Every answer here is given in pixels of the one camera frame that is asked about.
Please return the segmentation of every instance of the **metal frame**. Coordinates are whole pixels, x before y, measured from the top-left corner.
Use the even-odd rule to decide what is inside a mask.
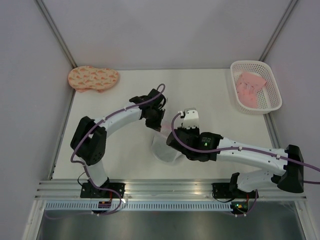
[[[73,68],[77,67],[73,56],[71,55],[65,41],[63,40],[54,20],[52,19],[43,0],[34,0],[40,12],[44,16],[50,29],[52,30],[55,38],[65,56],[67,57],[70,65]],[[277,38],[282,32],[286,22],[295,9],[299,0],[291,0],[288,4],[281,20],[279,21],[276,29],[274,30],[271,38],[269,39],[265,49],[263,50],[260,61],[264,61],[275,44]],[[58,153],[62,143],[63,134],[67,125],[68,117],[72,107],[74,93],[70,100],[68,112],[65,117],[64,125],[61,128],[61,137],[58,140],[54,163],[48,179],[52,178],[55,163],[57,161]],[[274,148],[280,148],[281,143],[277,134],[277,130],[272,119],[271,114],[264,115],[264,120],[268,129],[268,133]],[[194,180],[175,180],[175,179],[160,179],[160,180],[113,180],[113,182],[125,183],[124,198],[127,201],[133,202],[150,202],[150,201],[174,201],[188,202],[188,203],[216,203],[212,199],[212,183],[228,182],[229,179],[194,179]],[[34,240],[37,238],[38,231],[41,224],[41,219],[44,213],[47,201],[62,200],[62,201],[88,201],[87,199],[80,198],[81,187],[75,179],[59,179],[59,180],[45,180],[41,181],[36,192],[35,200],[32,210],[27,222],[27,226],[23,235],[24,240]],[[304,194],[293,194],[281,191],[277,188],[264,189],[259,191],[258,201],[295,201],[298,212],[298,217],[301,222],[305,237],[307,240],[319,239],[317,232],[313,225],[310,211],[308,211],[307,199]]]

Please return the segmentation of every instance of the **basket rim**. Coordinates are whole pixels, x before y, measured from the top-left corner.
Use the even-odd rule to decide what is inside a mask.
[[[271,77],[274,79],[274,81],[272,81],[274,83],[274,87],[277,90],[277,92],[279,93],[279,97],[278,97],[279,104],[278,104],[278,106],[272,107],[272,108],[252,108],[252,107],[247,107],[247,106],[243,105],[240,102],[238,94],[237,94],[236,83],[235,83],[235,78],[234,78],[234,73],[233,73],[233,67],[235,65],[237,65],[237,64],[245,64],[245,63],[259,64],[259,65],[262,65],[263,67],[265,67],[268,71],[270,71]],[[235,62],[233,62],[231,64],[230,72],[231,72],[231,76],[232,76],[232,86],[233,86],[233,91],[235,93],[235,98],[237,100],[237,103],[240,105],[240,107],[244,108],[245,110],[254,111],[254,112],[271,112],[271,111],[278,110],[282,106],[282,97],[281,97],[281,94],[280,94],[280,91],[279,91],[279,88],[278,88],[278,84],[277,84],[276,78],[274,76],[274,73],[272,72],[271,67],[268,64],[266,64],[265,62],[257,61],[257,60],[238,60],[238,61],[235,61]]]

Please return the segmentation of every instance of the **plastic laundry basket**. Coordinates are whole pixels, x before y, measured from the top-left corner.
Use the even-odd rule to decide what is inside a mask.
[[[268,64],[262,61],[235,61],[231,67],[234,101],[237,109],[245,114],[267,114],[277,110],[282,105],[282,98],[274,74]],[[258,108],[251,108],[243,105],[238,98],[236,84],[243,72],[258,75],[266,80],[265,86],[256,93]]]

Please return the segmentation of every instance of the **perforated metal strip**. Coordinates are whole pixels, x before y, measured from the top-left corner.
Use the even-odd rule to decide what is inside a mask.
[[[111,208],[115,209],[118,202],[113,201]],[[98,211],[105,208],[99,207],[98,201],[47,201],[45,210],[89,210]],[[230,203],[209,201],[131,201],[122,204],[123,211],[231,211]]]

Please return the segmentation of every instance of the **white wall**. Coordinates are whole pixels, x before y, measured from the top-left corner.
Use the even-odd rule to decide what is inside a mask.
[[[21,239],[48,176],[71,70],[33,0],[0,7],[0,239]]]
[[[44,0],[79,65],[229,68],[258,60],[290,0]]]
[[[304,161],[317,167],[320,167],[319,10],[319,0],[300,1],[266,60],[283,99],[282,107],[272,114],[283,147],[300,146]],[[320,173],[305,168],[305,179],[320,181]],[[320,186],[304,186],[320,229]]]

